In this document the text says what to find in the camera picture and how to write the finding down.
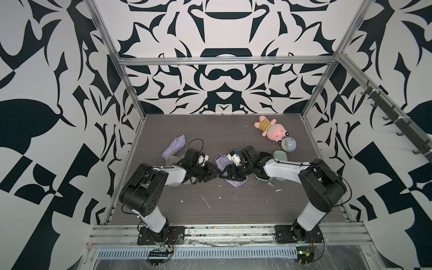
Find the lavender umbrella case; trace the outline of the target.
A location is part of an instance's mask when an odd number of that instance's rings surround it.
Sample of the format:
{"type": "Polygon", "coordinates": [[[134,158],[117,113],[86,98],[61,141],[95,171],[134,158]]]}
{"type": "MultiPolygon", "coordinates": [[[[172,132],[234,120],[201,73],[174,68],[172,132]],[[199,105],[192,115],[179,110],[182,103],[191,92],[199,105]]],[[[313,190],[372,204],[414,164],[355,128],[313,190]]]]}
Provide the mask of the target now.
{"type": "Polygon", "coordinates": [[[247,177],[244,180],[236,181],[233,178],[229,178],[229,172],[235,163],[231,160],[229,160],[228,156],[225,154],[219,154],[215,158],[216,167],[219,169],[219,171],[222,173],[221,178],[225,179],[228,184],[230,184],[233,187],[239,187],[246,183],[247,177]]]}

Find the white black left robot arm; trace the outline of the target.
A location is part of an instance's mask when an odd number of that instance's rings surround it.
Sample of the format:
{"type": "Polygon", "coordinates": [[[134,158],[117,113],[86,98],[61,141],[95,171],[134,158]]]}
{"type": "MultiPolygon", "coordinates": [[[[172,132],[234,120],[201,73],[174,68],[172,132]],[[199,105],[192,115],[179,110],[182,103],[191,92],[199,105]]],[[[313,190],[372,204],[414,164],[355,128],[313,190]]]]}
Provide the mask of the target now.
{"type": "Polygon", "coordinates": [[[188,149],[184,156],[169,166],[151,166],[142,163],[123,186],[119,201],[137,216],[153,234],[165,237],[169,222],[158,203],[165,186],[179,186],[186,182],[208,182],[218,177],[220,170],[208,155],[188,149]]]}

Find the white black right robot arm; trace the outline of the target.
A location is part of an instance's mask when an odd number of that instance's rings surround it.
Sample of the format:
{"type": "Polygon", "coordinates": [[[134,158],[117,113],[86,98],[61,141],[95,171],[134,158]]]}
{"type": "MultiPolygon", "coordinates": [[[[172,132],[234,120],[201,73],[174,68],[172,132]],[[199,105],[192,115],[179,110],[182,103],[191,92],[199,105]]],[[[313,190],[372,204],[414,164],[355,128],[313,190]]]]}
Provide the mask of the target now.
{"type": "Polygon", "coordinates": [[[227,158],[231,163],[222,169],[220,178],[242,182],[253,174],[261,180],[282,178],[302,185],[307,205],[291,226],[276,229],[278,243],[319,240],[320,222],[347,192],[342,176],[321,159],[305,163],[281,161],[270,153],[258,153],[252,146],[232,151],[227,158]]]}

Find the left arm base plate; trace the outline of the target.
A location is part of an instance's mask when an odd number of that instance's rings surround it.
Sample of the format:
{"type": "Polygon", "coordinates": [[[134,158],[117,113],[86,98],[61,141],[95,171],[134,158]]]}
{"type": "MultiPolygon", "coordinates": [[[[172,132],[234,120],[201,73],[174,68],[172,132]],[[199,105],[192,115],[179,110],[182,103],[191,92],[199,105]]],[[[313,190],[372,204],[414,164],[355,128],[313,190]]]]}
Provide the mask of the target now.
{"type": "Polygon", "coordinates": [[[185,239],[184,226],[165,226],[159,233],[151,231],[147,227],[141,227],[138,234],[137,245],[164,245],[182,244],[185,239]]]}

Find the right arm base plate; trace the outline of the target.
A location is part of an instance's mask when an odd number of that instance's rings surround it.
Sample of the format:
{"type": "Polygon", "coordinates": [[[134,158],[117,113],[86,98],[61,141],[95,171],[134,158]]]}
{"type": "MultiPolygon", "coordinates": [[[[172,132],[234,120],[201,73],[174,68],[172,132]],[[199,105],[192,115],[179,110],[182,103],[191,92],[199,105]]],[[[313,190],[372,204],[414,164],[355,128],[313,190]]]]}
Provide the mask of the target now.
{"type": "Polygon", "coordinates": [[[323,233],[319,225],[307,231],[296,222],[292,225],[275,225],[275,241],[279,244],[288,243],[322,243],[323,233]]]}

